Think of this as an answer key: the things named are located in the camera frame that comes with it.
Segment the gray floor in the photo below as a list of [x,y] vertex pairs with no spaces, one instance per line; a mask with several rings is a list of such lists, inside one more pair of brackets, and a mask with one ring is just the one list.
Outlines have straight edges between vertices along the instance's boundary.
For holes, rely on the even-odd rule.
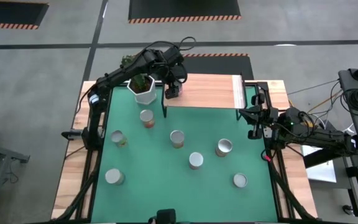
[[[0,30],[1,44],[90,44],[102,0],[50,0],[38,30]],[[128,0],[109,0],[99,43],[178,41],[358,40],[358,0],[239,0],[240,21],[169,24],[127,23]],[[138,48],[98,49],[90,80],[116,69],[121,57]],[[63,164],[89,49],[0,50],[0,145],[31,155],[15,164],[20,177],[0,195],[0,223],[47,221]],[[198,47],[190,53],[248,53],[255,79],[284,80],[287,92],[337,79],[358,67],[358,45]],[[308,110],[329,97],[332,85],[289,98]],[[324,105],[317,109],[325,110]],[[339,105],[329,114],[338,129],[351,117]],[[347,192],[313,188],[318,215],[327,221],[358,223],[343,214]]]

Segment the metal can lid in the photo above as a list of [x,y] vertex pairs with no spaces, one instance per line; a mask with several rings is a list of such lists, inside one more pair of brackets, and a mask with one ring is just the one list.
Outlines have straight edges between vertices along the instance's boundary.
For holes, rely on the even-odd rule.
[[230,152],[233,148],[233,144],[228,139],[221,139],[218,142],[218,148],[222,152]]
[[140,112],[140,119],[141,119],[143,122],[151,121],[151,120],[153,120],[153,118],[154,118],[153,111],[150,111],[150,110],[142,110],[142,111]]
[[120,130],[114,131],[113,133],[111,133],[111,140],[113,142],[119,142],[124,138],[124,135],[122,134],[122,132]]
[[181,131],[174,130],[171,132],[170,138],[173,142],[183,142],[185,140],[185,134],[183,134]]
[[247,185],[248,180],[244,174],[236,173],[233,178],[234,185],[243,188]]
[[189,162],[191,165],[193,165],[195,167],[199,167],[199,166],[203,165],[204,157],[199,152],[193,152],[190,154]]
[[114,169],[107,171],[105,177],[106,177],[107,183],[115,184],[121,178],[121,172],[118,169],[114,168]]

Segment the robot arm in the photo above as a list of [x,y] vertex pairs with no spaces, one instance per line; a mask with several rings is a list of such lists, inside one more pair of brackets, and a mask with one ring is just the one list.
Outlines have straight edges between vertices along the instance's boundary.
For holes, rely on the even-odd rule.
[[[239,112],[241,116],[246,119],[248,124],[254,126],[254,129],[248,133],[249,139],[261,138],[262,128],[268,127],[272,130],[272,136],[267,141],[266,150],[281,150],[290,143],[323,148],[323,150],[314,152],[303,158],[306,168],[330,161],[337,157],[350,156],[357,153],[351,142],[352,137],[347,133],[316,128],[313,120],[311,120],[305,112],[299,111],[296,108],[289,108],[279,116],[278,109],[272,107],[263,109],[263,100],[259,102],[259,100],[254,100],[255,98],[261,98],[261,95],[258,94],[253,97],[253,107],[242,109]],[[312,127],[305,124],[307,123],[305,117],[308,117],[309,121],[313,123]],[[292,194],[290,188],[274,167],[274,163],[271,162],[271,158],[266,157],[266,161],[272,166],[273,178],[284,191],[289,201],[291,201],[291,204],[299,213],[300,217],[306,220],[316,220],[302,207]]]
[[121,65],[117,70],[97,79],[87,95],[89,121],[88,127],[85,127],[81,134],[85,147],[88,150],[99,150],[103,145],[103,138],[98,132],[99,122],[101,114],[107,110],[109,95],[114,87],[141,73],[154,74],[162,83],[168,85],[165,90],[167,99],[178,97],[183,83],[179,79],[187,77],[183,61],[184,58],[176,45],[165,52],[144,49],[135,56],[130,65]]

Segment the tin can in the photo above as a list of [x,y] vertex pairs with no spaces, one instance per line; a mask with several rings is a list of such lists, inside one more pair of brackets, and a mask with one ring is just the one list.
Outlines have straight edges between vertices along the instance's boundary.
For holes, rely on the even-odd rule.
[[140,119],[143,122],[143,125],[146,128],[152,128],[154,126],[154,114],[153,111],[150,110],[142,110],[142,112],[140,112]]
[[199,169],[204,162],[204,157],[199,152],[193,152],[189,157],[189,165],[192,169]]
[[185,145],[185,134],[183,132],[174,130],[171,132],[170,139],[173,147],[179,149]]
[[238,188],[243,188],[248,184],[248,179],[244,174],[236,173],[233,177],[233,184]]
[[117,130],[111,133],[111,141],[116,143],[118,147],[124,147],[127,144],[127,138],[125,135]]
[[121,185],[125,180],[125,175],[119,169],[111,169],[106,172],[106,181],[109,184]]
[[219,157],[225,157],[233,149],[233,144],[230,140],[221,139],[216,146],[215,153]]

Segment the wooden board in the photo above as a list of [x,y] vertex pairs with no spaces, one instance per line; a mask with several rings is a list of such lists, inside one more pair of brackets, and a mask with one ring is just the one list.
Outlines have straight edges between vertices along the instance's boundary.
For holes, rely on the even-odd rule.
[[163,103],[164,106],[243,109],[241,81],[240,75],[188,74],[182,94],[169,100],[164,98]]
[[[280,110],[285,110],[289,107],[285,85],[282,80],[255,80],[246,82],[267,82],[270,90],[270,100],[272,105]],[[80,95],[82,96],[93,84],[94,82],[92,81],[84,82]],[[88,122],[88,113],[89,105],[87,97],[85,97],[80,112],[75,116],[73,128],[83,129]],[[74,151],[81,146],[81,141],[71,141],[68,145],[67,153],[70,153],[71,151]],[[300,151],[299,146],[294,145],[293,147],[294,149]],[[294,193],[295,197],[299,200],[302,206],[304,206],[311,215],[317,217],[317,211],[314,205],[313,196],[311,194],[303,159],[297,153],[289,149],[283,150],[282,152],[291,191]],[[85,166],[85,157],[86,151],[83,150],[72,155],[65,161],[51,218],[57,218],[59,215],[61,215],[78,193],[81,185],[82,173]],[[279,194],[282,210],[285,215],[287,210],[285,196],[282,194],[282,192]],[[86,211],[85,209],[88,208],[89,196],[87,196],[85,199],[86,200],[83,211]]]

